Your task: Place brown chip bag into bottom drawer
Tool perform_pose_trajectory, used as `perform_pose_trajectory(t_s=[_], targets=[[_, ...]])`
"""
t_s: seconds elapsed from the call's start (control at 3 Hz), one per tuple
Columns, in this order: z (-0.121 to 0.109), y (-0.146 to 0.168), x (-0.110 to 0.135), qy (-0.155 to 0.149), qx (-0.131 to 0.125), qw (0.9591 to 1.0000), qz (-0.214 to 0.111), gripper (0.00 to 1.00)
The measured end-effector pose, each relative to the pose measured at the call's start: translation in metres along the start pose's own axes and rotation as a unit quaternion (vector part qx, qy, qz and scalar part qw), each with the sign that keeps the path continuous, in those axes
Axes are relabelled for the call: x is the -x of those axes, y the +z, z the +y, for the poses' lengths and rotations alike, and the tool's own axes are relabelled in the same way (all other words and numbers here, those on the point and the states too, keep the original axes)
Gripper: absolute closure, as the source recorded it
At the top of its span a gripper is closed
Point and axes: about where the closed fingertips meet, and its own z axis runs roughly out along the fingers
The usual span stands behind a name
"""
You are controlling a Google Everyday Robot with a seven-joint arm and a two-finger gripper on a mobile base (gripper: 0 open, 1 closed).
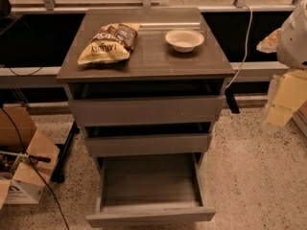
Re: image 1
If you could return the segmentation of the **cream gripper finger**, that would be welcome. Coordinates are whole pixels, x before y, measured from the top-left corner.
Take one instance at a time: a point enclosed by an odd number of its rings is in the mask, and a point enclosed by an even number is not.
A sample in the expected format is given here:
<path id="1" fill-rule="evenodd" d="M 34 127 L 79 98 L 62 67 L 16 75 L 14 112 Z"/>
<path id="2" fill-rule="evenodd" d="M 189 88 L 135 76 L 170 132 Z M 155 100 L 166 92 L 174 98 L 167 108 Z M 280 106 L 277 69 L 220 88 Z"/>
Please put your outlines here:
<path id="1" fill-rule="evenodd" d="M 283 128 L 307 101 L 307 72 L 290 71 L 274 75 L 270 82 L 267 103 L 263 108 L 261 128 L 277 132 Z"/>

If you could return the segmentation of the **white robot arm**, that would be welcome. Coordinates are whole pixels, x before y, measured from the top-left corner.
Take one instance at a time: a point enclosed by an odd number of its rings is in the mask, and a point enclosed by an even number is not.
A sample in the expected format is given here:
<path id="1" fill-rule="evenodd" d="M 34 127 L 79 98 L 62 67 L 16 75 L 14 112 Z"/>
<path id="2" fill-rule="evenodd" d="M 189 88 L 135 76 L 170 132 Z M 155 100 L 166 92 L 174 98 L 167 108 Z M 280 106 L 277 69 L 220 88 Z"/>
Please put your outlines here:
<path id="1" fill-rule="evenodd" d="M 297 5 L 282 26 L 260 41 L 256 49 L 276 53 L 277 60 L 289 68 L 282 76 L 272 77 L 263 109 L 261 128 L 277 132 L 307 101 L 307 0 Z"/>

